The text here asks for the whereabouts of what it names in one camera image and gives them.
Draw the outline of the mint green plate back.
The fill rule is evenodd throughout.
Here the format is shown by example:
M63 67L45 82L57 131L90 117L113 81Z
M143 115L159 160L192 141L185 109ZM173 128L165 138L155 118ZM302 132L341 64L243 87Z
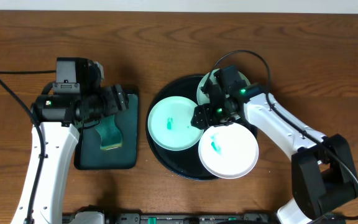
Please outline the mint green plate back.
M218 70L219 70L218 68L217 68L217 69L214 69L214 70L213 70L213 74L216 73ZM212 81L213 84L217 84L217 81L216 81L216 79L215 79L215 77L214 77L213 74L210 76L209 79ZM250 85L249 79L246 78L243 73L238 72L238 74L239 74L240 77L246 82L247 85ZM210 103L210 101L209 101L209 95L206 94L206 93L203 93L203 92L201 91L201 88L204 86L204 84L205 84L206 81L207 81L208 75L209 75L209 73L207 73L207 74L201 79L201 81L200 81L199 84L198 84L197 91L196 91L196 99L197 99L197 104L198 104L198 105L203 105L203 104L206 104L206 103Z

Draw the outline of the mint green plate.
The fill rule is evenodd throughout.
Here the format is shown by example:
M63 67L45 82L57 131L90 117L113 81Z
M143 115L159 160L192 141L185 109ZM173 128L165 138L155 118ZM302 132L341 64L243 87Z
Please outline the mint green plate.
M214 69L214 70L213 70L213 74L216 73L218 70L219 70L218 68L217 68L217 69ZM216 79L215 79L215 77L214 77L213 74L210 76L209 79L212 81L213 84L217 84L217 81L216 81ZM249 79L246 78L243 73L238 72L238 74L239 74L240 77L246 82L247 85L250 85ZM209 95L206 94L206 93L203 93L203 92L201 91L201 88L204 86L204 84L205 84L206 81L207 81L208 75L209 75L209 73L207 73L207 74L201 79L201 81L200 81L199 84L198 84L197 91L196 91L196 99L197 99L197 104L198 104L198 105L203 105L203 104L206 104L206 103L210 103L210 101L209 101Z
M197 104L183 96L170 96L156 103L147 119L153 141L169 151L183 151L194 146L203 134L191 125Z

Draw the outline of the green scrubbing sponge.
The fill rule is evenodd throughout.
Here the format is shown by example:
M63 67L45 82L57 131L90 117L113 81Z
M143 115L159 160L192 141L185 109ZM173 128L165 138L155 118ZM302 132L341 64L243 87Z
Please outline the green scrubbing sponge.
M122 133L116 125L114 115L104 117L95 129L101 138L101 150L108 151L122 147Z

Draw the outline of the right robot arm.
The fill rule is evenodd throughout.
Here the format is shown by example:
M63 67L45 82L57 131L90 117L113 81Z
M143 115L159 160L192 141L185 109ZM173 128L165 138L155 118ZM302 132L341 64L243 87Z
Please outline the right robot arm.
M257 162L256 138L236 117L265 133L290 159L293 197L278 209L280 223L317 222L358 197L348 142L310 128L261 86L206 81L200 83L197 98L191 123L204 131L198 153L210 173L236 179Z

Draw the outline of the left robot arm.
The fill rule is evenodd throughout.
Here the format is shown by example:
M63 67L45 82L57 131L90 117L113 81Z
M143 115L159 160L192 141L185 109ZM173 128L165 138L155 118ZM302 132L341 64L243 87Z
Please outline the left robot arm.
M81 91L51 83L28 110L32 150L13 223L62 223L70 163L130 169L136 162L139 97L120 85Z

